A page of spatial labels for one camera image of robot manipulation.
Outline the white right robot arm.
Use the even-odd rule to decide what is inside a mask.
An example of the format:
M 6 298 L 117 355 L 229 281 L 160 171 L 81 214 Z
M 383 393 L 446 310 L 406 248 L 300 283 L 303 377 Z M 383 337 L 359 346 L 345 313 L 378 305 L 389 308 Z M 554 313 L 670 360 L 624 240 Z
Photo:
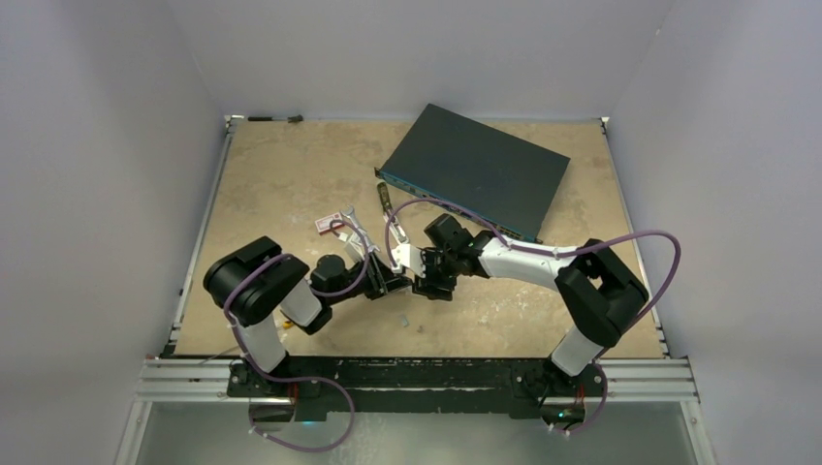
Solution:
M 442 214 L 425 229 L 430 246 L 400 244 L 396 264 L 414 275 L 413 293 L 450 300 L 460 276 L 511 279 L 559 293 L 573 322 L 549 356 L 547 387 L 566 394 L 584 369 L 614 347 L 649 301 L 647 288 L 603 241 L 548 247 L 493 231 L 471 233 Z

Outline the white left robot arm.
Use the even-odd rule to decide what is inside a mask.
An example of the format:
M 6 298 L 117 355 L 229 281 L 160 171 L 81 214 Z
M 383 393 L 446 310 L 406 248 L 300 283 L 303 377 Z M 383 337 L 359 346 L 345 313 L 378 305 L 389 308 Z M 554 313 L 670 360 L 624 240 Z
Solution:
M 215 262 L 203 280 L 254 367 L 252 385 L 266 396 L 283 392 L 291 376 L 283 365 L 289 354 L 274 325 L 275 310 L 311 335 L 331 320 L 335 304 L 358 296 L 375 300 L 411 284 L 373 252 L 351 265 L 338 255 L 324 255 L 310 269 L 267 236 Z

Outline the green and white stapler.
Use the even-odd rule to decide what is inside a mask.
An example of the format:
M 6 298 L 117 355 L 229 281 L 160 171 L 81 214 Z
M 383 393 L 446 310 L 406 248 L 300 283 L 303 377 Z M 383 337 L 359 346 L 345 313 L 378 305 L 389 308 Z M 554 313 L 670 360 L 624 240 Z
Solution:
M 402 225 L 399 223 L 398 219 L 396 217 L 394 217 L 393 219 L 390 218 L 391 214 L 394 211 L 394 207 L 391 202 L 388 184 L 383 180 L 378 180 L 376 182 L 376 190 L 378 193 L 379 201 L 381 203 L 381 207 L 383 209 L 383 217 L 387 226 L 389 227 L 390 233 L 392 234 L 397 243 L 409 243 L 410 239 Z

